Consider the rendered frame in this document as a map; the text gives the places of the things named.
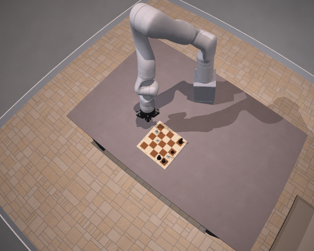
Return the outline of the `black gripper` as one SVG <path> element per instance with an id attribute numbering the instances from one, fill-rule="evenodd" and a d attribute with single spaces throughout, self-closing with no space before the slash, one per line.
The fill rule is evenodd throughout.
<path id="1" fill-rule="evenodd" d="M 143 112 L 141 109 L 140 109 L 140 111 L 138 112 L 138 111 L 136 111 L 136 116 L 138 116 L 138 117 L 140 117 L 140 118 L 145 118 L 145 120 L 146 121 L 148 121 L 148 118 L 149 118 L 149 121 L 151 120 L 151 117 L 152 118 L 154 118 L 155 116 L 157 116 L 158 114 L 159 114 L 160 112 L 159 112 L 159 109 L 154 109 L 152 112 L 150 112 L 150 113 L 145 113 L 145 112 Z M 148 116 L 148 118 L 147 118 L 147 116 Z"/>

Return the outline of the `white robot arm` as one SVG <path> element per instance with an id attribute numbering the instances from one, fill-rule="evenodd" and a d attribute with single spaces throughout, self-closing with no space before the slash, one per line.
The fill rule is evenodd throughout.
<path id="1" fill-rule="evenodd" d="M 167 39 L 181 45 L 193 45 L 197 52 L 197 79 L 207 84 L 213 79 L 217 37 L 195 28 L 184 20 L 174 20 L 157 8 L 136 4 L 130 12 L 129 23 L 137 54 L 138 77 L 135 92 L 140 96 L 140 109 L 150 113 L 155 108 L 159 84 L 155 78 L 156 61 L 148 38 Z"/>

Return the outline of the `brown and cream chessboard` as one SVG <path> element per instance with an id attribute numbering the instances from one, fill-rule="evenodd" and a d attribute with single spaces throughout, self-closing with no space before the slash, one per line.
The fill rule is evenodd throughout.
<path id="1" fill-rule="evenodd" d="M 154 133 L 155 128 L 158 128 L 158 134 Z M 156 142 L 157 138 L 159 140 L 158 142 Z M 179 144 L 178 141 L 181 138 L 181 136 L 159 121 L 141 140 L 137 147 L 163 169 L 166 169 L 187 143 L 187 141 L 183 139 L 183 143 Z M 172 150 L 174 151 L 173 154 L 171 154 Z M 169 159 L 166 158 L 168 153 L 170 154 Z M 161 156 L 161 160 L 157 160 L 158 155 Z M 165 163 L 162 163 L 163 159 L 165 159 Z"/>

